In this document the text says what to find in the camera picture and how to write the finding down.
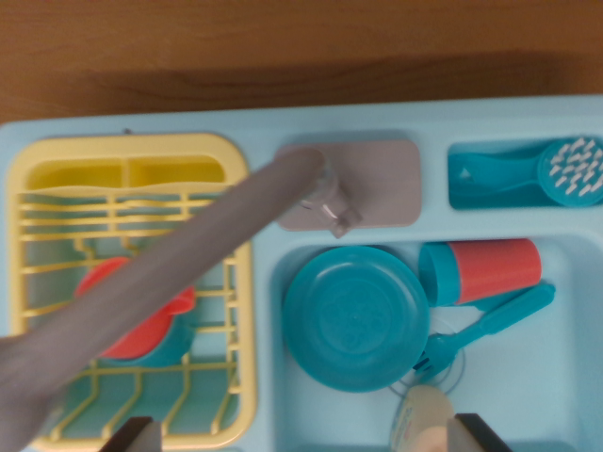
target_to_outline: red toy cup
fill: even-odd
[[[541,276],[540,254],[527,238],[430,243],[419,255],[419,279],[431,306],[530,287]]]
[[[128,260],[127,257],[114,257],[96,266],[77,286],[75,296],[81,296],[96,283],[125,265]],[[168,334],[173,317],[190,311],[194,306],[195,289],[189,287],[105,350],[101,356],[113,360],[135,360],[150,353]]]

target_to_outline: wooden table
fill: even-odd
[[[603,2],[2,0],[0,122],[603,91]]]

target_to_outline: teal fork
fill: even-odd
[[[414,370],[420,375],[421,381],[432,379],[452,364],[461,348],[487,334],[495,334],[511,327],[549,305],[554,298],[555,286],[541,283],[485,314],[476,323],[456,334],[430,336]]]

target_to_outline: yellow dish drainer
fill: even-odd
[[[35,328],[69,303],[91,268],[136,255],[247,173],[238,149],[209,134],[29,146],[8,176],[11,332]],[[198,280],[196,295],[197,335],[179,365],[91,362],[34,445],[98,450],[134,415],[162,422],[165,449],[215,448],[240,437],[257,404],[251,245]]]

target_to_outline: light blue plastic tray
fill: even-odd
[[[454,210],[448,201],[451,146],[603,137],[603,98],[540,98],[362,105],[88,118],[13,123],[0,129],[0,169],[46,137],[211,132],[232,140],[251,170],[281,146],[301,141],[407,137],[421,152],[423,210],[400,229],[289,233],[270,225],[253,240],[259,406],[253,425],[227,450],[384,452],[399,399],[385,389],[337,392],[292,360],[281,334],[281,303],[295,272],[321,250],[378,245],[416,267],[421,243],[527,236],[557,286],[553,304],[501,335],[467,349],[442,383],[458,412],[477,412],[516,452],[595,452],[603,444],[603,207]],[[0,233],[6,224],[0,223]],[[8,331],[7,256],[0,253],[2,332]],[[458,330],[474,308],[433,312],[433,325]]]

